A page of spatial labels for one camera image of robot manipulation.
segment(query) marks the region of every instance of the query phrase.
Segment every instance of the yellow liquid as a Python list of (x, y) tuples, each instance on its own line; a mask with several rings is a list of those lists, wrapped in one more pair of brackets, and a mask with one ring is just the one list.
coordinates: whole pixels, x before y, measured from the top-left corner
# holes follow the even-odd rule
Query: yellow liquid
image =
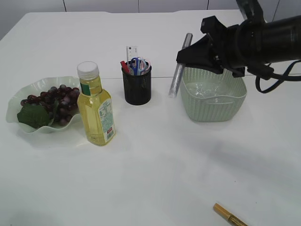
[(79, 81), (81, 84), (89, 86), (91, 94), (87, 96), (81, 92), (77, 100), (87, 139), (93, 144), (105, 145), (115, 135), (115, 128), (113, 126), (114, 134), (106, 141), (101, 124), (99, 107), (104, 101), (111, 99), (111, 96), (106, 90), (102, 89), (99, 76), (93, 80), (80, 79)]

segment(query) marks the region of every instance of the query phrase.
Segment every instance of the red marker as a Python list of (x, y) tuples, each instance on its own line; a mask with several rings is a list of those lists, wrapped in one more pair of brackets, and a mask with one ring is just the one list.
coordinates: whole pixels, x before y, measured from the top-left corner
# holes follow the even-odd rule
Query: red marker
[(126, 73), (130, 74), (130, 71), (128, 70), (127, 64), (124, 62), (124, 60), (121, 61), (120, 63), (121, 63), (121, 67), (123, 68), (123, 70), (124, 70)]

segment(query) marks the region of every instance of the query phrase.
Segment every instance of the blue scissor handle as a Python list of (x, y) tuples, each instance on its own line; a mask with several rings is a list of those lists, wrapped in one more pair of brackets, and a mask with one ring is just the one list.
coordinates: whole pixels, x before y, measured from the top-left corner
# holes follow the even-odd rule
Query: blue scissor handle
[[(140, 69), (141, 61), (144, 63), (144, 68), (142, 68), (142, 69)], [(145, 60), (143, 60), (141, 58), (139, 59), (137, 57), (134, 57), (131, 59), (130, 66), (134, 71), (134, 75), (140, 75), (141, 72), (144, 72), (147, 68), (147, 64), (146, 64)]]

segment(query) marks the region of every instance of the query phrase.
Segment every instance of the white plate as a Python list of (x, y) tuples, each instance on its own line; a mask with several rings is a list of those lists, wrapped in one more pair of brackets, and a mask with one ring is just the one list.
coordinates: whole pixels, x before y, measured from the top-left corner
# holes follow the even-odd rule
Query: white plate
[(8, 103), (8, 110), (6, 112), (6, 121), (11, 123), (15, 122), (18, 123), (21, 130), (23, 130), (25, 133), (33, 133), (33, 132), (41, 132), (41, 133), (51, 133), (51, 132), (58, 132), (65, 130), (68, 128), (68, 126), (77, 120), (80, 119), (80, 114), (75, 114), (70, 122), (65, 126), (42, 126), (38, 129), (35, 129), (29, 125), (20, 123), (17, 118), (17, 114), (22, 109), (22, 106), (20, 104), (21, 100), (26, 99), (30, 94), (39, 96), (42, 91), (49, 90), (52, 86), (59, 87), (61, 84), (65, 84), (69, 87), (78, 87), (79, 88), (79, 78), (75, 77), (55, 77), (55, 78), (44, 78), (41, 79), (35, 83), (32, 83), (28, 86), (23, 87), (20, 89), (10, 100)]

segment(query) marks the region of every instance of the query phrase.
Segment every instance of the ruler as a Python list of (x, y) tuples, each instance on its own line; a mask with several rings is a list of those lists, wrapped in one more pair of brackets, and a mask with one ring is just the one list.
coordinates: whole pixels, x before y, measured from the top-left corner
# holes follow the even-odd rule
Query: ruler
[(127, 62), (131, 61), (134, 57), (138, 57), (137, 46), (127, 46)]

